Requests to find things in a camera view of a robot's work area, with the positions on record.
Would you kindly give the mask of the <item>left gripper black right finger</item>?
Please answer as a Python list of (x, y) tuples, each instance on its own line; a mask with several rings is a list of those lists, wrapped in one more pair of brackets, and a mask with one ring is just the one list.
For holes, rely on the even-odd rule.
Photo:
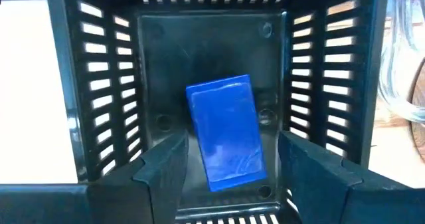
[(282, 175), (302, 223), (424, 224), (424, 189), (363, 168), (291, 132), (280, 132)]

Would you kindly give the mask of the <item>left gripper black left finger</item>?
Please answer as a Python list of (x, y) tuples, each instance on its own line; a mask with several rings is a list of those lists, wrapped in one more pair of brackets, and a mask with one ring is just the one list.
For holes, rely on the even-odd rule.
[(174, 223), (188, 135), (166, 137), (97, 181), (1, 186), (2, 223)]

